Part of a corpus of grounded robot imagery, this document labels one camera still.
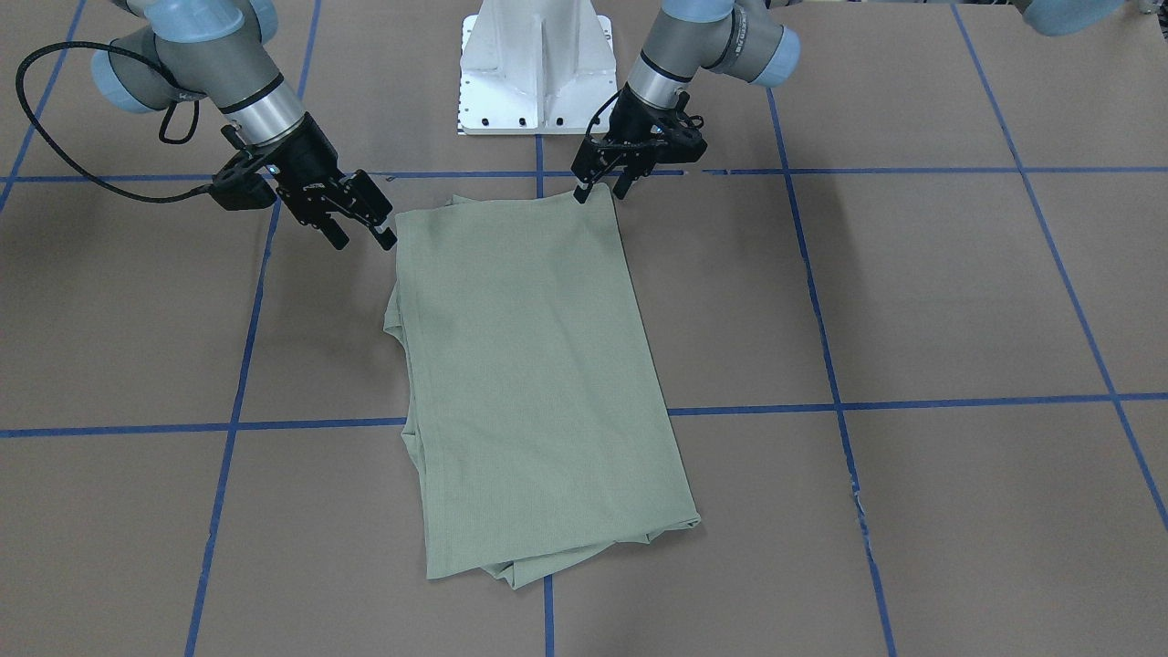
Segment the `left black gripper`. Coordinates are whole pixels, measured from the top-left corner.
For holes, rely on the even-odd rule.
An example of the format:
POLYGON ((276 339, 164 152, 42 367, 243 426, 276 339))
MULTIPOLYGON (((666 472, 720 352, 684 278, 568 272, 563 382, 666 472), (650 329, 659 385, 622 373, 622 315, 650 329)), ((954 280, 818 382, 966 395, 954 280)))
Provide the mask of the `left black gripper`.
MULTIPOLYGON (((660 133, 666 130, 680 129, 680 122, 675 109, 660 109, 646 104, 640 99, 630 84, 625 84, 619 91, 616 105, 610 113, 610 129, 605 139, 585 137, 580 141, 571 173, 577 180, 573 198, 577 203, 588 202, 589 193, 602 178, 606 177, 624 162, 624 145, 637 145, 642 141, 656 141, 654 130, 660 133)), ((638 180, 651 175, 654 170, 654 159, 651 157, 630 157, 624 162, 621 174, 619 174, 613 187, 613 195, 618 200, 624 200, 630 194, 631 187, 638 180)))

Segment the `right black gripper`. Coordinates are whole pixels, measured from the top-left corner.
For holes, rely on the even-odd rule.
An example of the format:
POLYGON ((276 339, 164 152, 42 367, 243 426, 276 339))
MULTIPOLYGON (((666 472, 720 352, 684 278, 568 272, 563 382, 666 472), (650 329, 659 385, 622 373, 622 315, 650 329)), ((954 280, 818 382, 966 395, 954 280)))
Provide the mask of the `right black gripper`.
POLYGON ((383 251, 391 251, 397 236, 391 230, 392 203, 363 170, 342 179, 338 151, 312 115, 274 144, 270 162, 274 173, 276 194, 296 220, 317 229, 334 249, 349 243, 332 212, 343 207, 348 216, 364 224, 383 251))

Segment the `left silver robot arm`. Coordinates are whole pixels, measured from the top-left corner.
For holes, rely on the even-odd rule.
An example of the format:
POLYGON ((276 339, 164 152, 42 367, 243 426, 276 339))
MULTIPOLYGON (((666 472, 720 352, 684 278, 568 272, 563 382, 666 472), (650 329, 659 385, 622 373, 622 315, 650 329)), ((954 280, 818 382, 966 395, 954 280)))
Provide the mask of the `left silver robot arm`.
POLYGON ((575 200, 585 203, 614 170, 623 199, 658 165, 704 155, 704 118, 687 113, 698 70, 772 89, 800 56, 799 35, 772 20, 767 1, 663 1, 624 87, 589 122, 571 165, 575 200))

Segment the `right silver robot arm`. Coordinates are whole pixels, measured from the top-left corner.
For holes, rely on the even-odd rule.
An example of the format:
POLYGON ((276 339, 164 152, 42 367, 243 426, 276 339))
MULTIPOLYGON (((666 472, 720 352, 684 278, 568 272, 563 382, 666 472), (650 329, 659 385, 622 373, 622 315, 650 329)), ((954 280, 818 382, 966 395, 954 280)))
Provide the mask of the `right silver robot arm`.
POLYGON ((146 26, 91 58, 91 74, 116 108, 147 113, 208 99, 236 150, 209 195, 225 210, 281 201, 297 221, 342 249, 338 214, 359 221, 378 245, 396 243, 392 205, 364 171, 343 174, 338 151, 310 116, 266 43, 278 30, 271 1, 121 1, 146 26))

